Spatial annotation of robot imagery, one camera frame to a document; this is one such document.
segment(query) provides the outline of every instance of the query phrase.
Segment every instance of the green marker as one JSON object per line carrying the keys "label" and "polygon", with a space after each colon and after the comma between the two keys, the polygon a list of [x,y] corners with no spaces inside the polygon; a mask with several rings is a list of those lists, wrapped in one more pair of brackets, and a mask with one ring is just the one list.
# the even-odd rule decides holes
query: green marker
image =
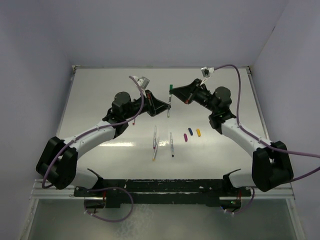
{"label": "green marker", "polygon": [[[170,92],[169,92],[169,105],[170,105],[170,106],[171,106],[171,97],[172,97],[172,95],[171,95]],[[166,116],[167,116],[168,118],[170,118],[170,109],[168,109],[168,113],[166,114]]]}

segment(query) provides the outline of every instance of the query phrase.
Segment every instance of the cable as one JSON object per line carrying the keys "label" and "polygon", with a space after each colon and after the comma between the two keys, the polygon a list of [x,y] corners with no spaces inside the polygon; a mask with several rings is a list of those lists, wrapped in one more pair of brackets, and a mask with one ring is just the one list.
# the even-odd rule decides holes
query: cable
{"label": "cable", "polygon": [[131,201],[131,208],[130,208],[129,213],[126,216],[124,216],[123,218],[120,218],[120,219],[116,219],[116,220],[106,219],[106,218],[97,216],[97,215],[93,214],[92,212],[88,211],[85,203],[83,203],[83,207],[84,207],[84,210],[85,210],[84,213],[87,213],[87,214],[89,214],[90,216],[92,216],[92,217],[94,217],[96,219],[99,219],[99,220],[102,220],[102,221],[105,221],[105,222],[108,222],[108,223],[119,223],[119,222],[122,222],[122,221],[126,220],[131,215],[132,211],[134,210],[134,199],[132,198],[131,194],[127,190],[125,190],[124,188],[118,187],[118,186],[106,187],[106,188],[102,188],[102,189],[86,189],[86,190],[88,192],[96,193],[96,192],[102,192],[102,191],[111,190],[111,189],[119,189],[119,190],[125,192],[129,196],[130,201]]}
{"label": "cable", "polygon": [[[141,113],[143,107],[144,107],[144,104],[145,104],[145,97],[144,97],[144,92],[143,90],[141,89],[141,87],[139,86],[139,84],[137,83],[137,81],[132,77],[132,76],[129,76],[129,78],[134,82],[134,84],[137,86],[137,88],[139,89],[139,92],[140,92],[140,96],[141,96],[141,106],[140,106],[140,109],[139,111],[136,113],[136,115],[134,115],[132,118],[126,120],[126,121],[123,121],[123,122],[118,122],[118,123],[113,123],[113,124],[108,124],[108,125],[104,125],[104,126],[100,126],[99,129],[105,129],[105,128],[108,128],[108,127],[115,127],[115,126],[119,126],[119,125],[123,125],[123,124],[127,124],[128,122],[132,121],[133,119],[135,119],[136,117],[139,116],[139,114]],[[80,134],[79,136],[77,136],[75,138],[76,141],[78,141],[79,139],[81,139],[82,137],[90,134],[90,133],[93,133],[95,131],[97,131],[98,129],[97,128],[93,128],[93,129],[90,129],[82,134]],[[43,176],[43,180],[42,180],[42,188],[43,189],[48,189],[50,187],[53,186],[53,184],[50,184],[48,186],[45,185],[46,183],[46,180],[48,179],[48,175],[51,171],[51,168],[53,167],[53,165],[55,164],[55,162],[58,160],[59,156],[65,152],[65,150],[75,142],[75,140],[71,140],[70,142],[68,142],[58,153],[57,155],[53,158],[52,162],[50,163],[48,169],[46,170],[44,176]]]}
{"label": "cable", "polygon": [[256,195],[256,191],[255,191],[255,189],[253,187],[251,187],[251,189],[252,189],[252,196],[251,196],[250,201],[244,207],[240,208],[239,211],[234,211],[232,214],[234,214],[234,215],[240,214],[240,213],[242,213],[244,210],[248,209],[252,205],[252,203],[254,201],[254,198],[255,198],[255,195]]}
{"label": "cable", "polygon": [[[251,132],[248,132],[244,127],[242,127],[242,125],[240,123],[240,119],[239,119],[239,107],[240,107],[240,96],[241,96],[241,77],[240,77],[240,72],[239,72],[239,69],[233,64],[226,64],[226,65],[218,66],[215,70],[222,69],[222,68],[225,68],[225,67],[233,67],[235,69],[236,73],[237,73],[237,76],[238,76],[239,88],[238,88],[238,99],[237,99],[237,103],[236,103],[236,122],[237,122],[239,128],[243,132],[245,132],[247,135],[249,135],[253,139],[259,141],[264,146],[266,146],[267,148],[269,148],[269,149],[271,149],[273,151],[276,151],[276,152],[279,152],[279,153],[292,154],[292,155],[298,155],[298,156],[305,156],[305,157],[311,157],[311,158],[320,159],[320,155],[319,154],[300,152],[300,151],[290,151],[290,150],[278,149],[278,148],[275,148],[273,146],[270,146],[265,141],[260,140],[257,136],[255,136]],[[303,174],[303,175],[301,175],[299,177],[296,177],[296,178],[292,179],[291,181],[289,181],[288,183],[292,183],[292,182],[304,179],[304,178],[306,178],[306,177],[308,177],[308,176],[310,176],[310,175],[312,175],[312,174],[314,174],[314,173],[316,173],[318,171],[320,171],[320,167],[317,167],[316,169],[314,169],[314,170],[312,170],[312,171],[310,171],[310,172],[308,172],[306,174]]]}

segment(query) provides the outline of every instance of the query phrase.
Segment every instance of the white table surface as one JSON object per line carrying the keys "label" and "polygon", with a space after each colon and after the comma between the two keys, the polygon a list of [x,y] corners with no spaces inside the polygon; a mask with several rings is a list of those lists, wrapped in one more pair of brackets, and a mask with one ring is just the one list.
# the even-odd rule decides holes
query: white table surface
{"label": "white table surface", "polygon": [[[264,136],[263,126],[246,69],[240,69],[242,93],[240,120]],[[199,69],[77,69],[58,136],[66,138],[93,127],[111,107],[115,94],[126,91],[131,99],[139,91],[128,78],[145,76],[148,89],[164,102],[169,99],[169,85],[180,87],[201,78]],[[230,89],[231,111],[236,113],[238,79],[234,69],[219,69],[206,82],[213,91],[219,86]],[[172,96],[171,114],[155,117],[144,113],[135,126],[116,139],[105,142],[78,160],[78,167],[90,168],[105,179],[220,179],[235,169],[250,166],[251,157],[229,138],[220,135],[209,124],[210,111],[193,102],[186,105]],[[156,161],[153,157],[154,126],[160,137]],[[196,129],[201,131],[197,136]],[[173,135],[174,157],[171,157],[170,132]]]}

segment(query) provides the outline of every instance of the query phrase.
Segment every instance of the blue marker cap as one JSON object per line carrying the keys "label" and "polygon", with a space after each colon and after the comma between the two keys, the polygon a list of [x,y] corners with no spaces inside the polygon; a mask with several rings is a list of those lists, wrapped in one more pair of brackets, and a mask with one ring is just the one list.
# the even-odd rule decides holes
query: blue marker cap
{"label": "blue marker cap", "polygon": [[190,127],[188,129],[189,129],[190,135],[192,136],[194,133],[192,132]]}

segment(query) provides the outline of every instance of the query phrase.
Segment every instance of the yellow marker cap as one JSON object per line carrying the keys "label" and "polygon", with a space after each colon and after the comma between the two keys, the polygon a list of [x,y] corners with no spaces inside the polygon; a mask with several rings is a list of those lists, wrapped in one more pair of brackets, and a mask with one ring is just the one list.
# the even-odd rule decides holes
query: yellow marker cap
{"label": "yellow marker cap", "polygon": [[199,128],[196,129],[196,133],[198,134],[198,137],[201,137],[201,132],[200,132]]}

